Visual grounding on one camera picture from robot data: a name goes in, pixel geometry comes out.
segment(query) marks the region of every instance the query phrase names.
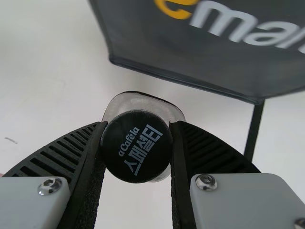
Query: white backdrop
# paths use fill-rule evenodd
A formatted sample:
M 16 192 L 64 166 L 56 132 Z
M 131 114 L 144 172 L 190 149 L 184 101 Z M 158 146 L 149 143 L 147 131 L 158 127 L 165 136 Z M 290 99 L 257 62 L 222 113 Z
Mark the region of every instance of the white backdrop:
M 109 101 L 124 91 L 177 105 L 189 123 L 243 152 L 252 105 L 112 65 L 85 0 L 0 1 L 0 173 L 100 121 Z M 304 105 L 304 93 L 266 103 L 254 156 L 258 168 L 281 175 L 303 201 Z M 96 228 L 123 227 L 172 228 L 169 178 L 131 185 L 106 172 Z

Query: yellow letter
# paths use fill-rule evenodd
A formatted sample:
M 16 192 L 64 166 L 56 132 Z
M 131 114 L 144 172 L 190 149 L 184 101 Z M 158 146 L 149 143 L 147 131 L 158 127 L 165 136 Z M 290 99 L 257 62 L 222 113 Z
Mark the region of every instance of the yellow letter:
M 154 0 L 156 5 L 161 9 L 163 13 L 176 19 L 187 19 L 191 16 L 191 13 L 182 9 L 173 11 L 166 6 L 166 1 L 170 1 L 185 6 L 194 5 L 198 2 L 198 0 Z

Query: dark gray sign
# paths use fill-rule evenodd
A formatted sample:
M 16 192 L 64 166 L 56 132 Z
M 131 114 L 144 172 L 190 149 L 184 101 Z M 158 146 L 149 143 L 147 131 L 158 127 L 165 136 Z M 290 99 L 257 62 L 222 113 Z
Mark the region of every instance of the dark gray sign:
M 305 87 L 302 0 L 91 0 L 110 61 L 259 104 Z

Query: screw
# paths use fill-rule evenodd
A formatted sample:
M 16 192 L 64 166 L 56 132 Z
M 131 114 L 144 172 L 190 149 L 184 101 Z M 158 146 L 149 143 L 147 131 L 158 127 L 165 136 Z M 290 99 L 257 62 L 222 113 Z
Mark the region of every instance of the screw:
M 217 181 L 216 179 L 209 174 L 201 174 L 196 180 L 196 185 L 198 188 L 204 191 L 213 191 L 217 189 Z
M 305 219 L 297 219 L 295 221 L 295 229 L 305 229 Z
M 61 188 L 61 180 L 57 177 L 50 177 L 43 181 L 41 185 L 38 186 L 38 193 L 40 195 L 49 195 Z

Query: black metal pole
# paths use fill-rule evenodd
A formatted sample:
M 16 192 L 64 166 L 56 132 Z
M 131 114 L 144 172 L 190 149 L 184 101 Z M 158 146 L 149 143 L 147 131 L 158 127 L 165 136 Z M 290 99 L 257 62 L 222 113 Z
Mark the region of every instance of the black metal pole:
M 249 161 L 252 161 L 256 139 L 258 135 L 259 125 L 261 123 L 262 113 L 264 109 L 265 101 L 263 101 L 260 105 L 255 105 L 252 120 L 248 132 L 248 139 L 246 143 L 246 147 L 244 149 L 244 157 L 247 158 Z

